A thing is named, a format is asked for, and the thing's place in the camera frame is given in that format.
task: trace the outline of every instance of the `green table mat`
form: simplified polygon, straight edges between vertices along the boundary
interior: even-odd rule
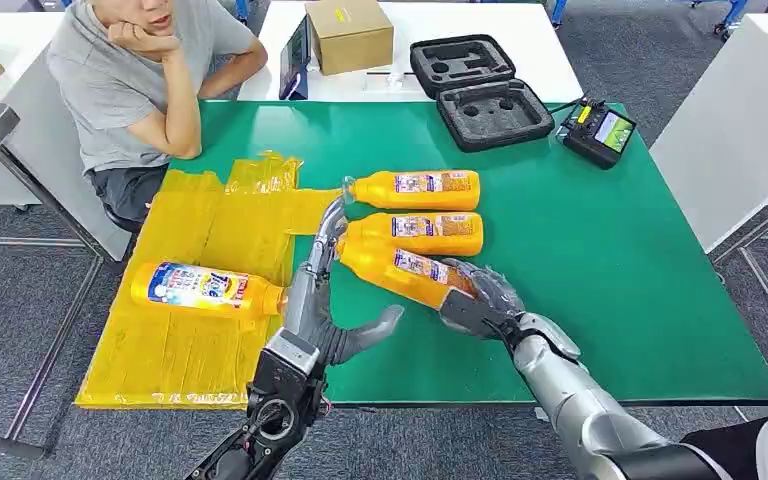
[[[301,158],[305,188],[380,170],[478,171],[485,244],[471,261],[507,275],[530,311],[564,328],[618,400],[768,403],[768,366],[639,135],[603,171],[551,136],[463,153],[431,102],[208,102],[201,112],[204,153],[172,168],[212,170],[223,182],[234,158],[264,150]],[[297,238],[296,264],[310,244]],[[329,369],[332,401],[533,401],[500,343],[449,331],[436,312],[342,265],[332,292],[343,327],[406,307],[391,338]]]

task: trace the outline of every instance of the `plastic bottle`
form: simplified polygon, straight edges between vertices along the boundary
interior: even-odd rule
[[[131,282],[131,297],[135,302],[256,320],[280,314],[284,289],[254,275],[163,262],[140,266]]]
[[[378,208],[472,210],[478,205],[481,184],[471,170],[378,172],[357,180],[343,180],[347,203],[358,201]]]
[[[427,255],[477,255],[484,243],[481,215],[472,212],[376,213],[349,222],[346,238],[383,241]]]
[[[362,280],[435,310],[452,288],[473,295],[472,283],[455,268],[385,242],[361,242],[343,235],[337,241],[337,258]]]

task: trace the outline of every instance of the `bottle label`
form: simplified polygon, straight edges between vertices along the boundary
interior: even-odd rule
[[[394,237],[433,237],[434,224],[426,217],[393,217],[392,234]]]
[[[396,175],[394,188],[397,193],[467,191],[469,178],[466,172],[428,172]]]
[[[397,248],[393,255],[393,265],[402,270],[428,277],[443,285],[448,285],[449,267],[436,260]]]
[[[161,263],[148,285],[152,302],[184,307],[240,308],[249,276],[179,263]]]
[[[395,216],[391,222],[391,234],[393,237],[470,235],[472,223],[466,215],[437,215],[433,222],[424,216]]]
[[[438,215],[435,223],[437,224],[437,234],[444,237],[472,235],[472,222],[466,215]]]

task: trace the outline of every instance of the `gray carpet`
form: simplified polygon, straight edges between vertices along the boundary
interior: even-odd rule
[[[263,1],[251,6],[255,31]],[[584,88],[624,102],[651,143],[721,46],[708,32],[726,8],[703,4],[691,10],[686,4],[642,0],[572,3],[558,34]],[[69,232],[42,208],[27,214],[0,208],[0,235]],[[768,242],[753,251],[768,274]],[[0,433],[88,265],[89,257],[74,250],[0,249]],[[768,301],[738,255],[721,270],[768,361]],[[0,479],[183,478],[242,421],[242,412],[234,411],[86,411],[70,405],[120,278],[120,272],[106,268],[96,280],[23,432],[23,440],[51,447],[51,456],[36,462],[0,457]],[[692,430],[737,423],[740,413],[750,419],[768,415],[768,407],[632,413],[678,439]],[[282,479],[476,477],[571,479],[573,472],[549,425],[536,419],[533,409],[496,407],[338,410],[317,423],[279,474]]]

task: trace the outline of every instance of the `charger screen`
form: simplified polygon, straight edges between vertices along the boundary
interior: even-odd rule
[[[602,125],[599,126],[599,130],[596,132],[596,140],[610,148],[611,150],[622,153],[625,144],[628,143],[628,139],[631,137],[631,133],[634,131],[634,124],[628,120],[620,117],[614,112],[608,112],[605,114],[605,118],[602,120]]]

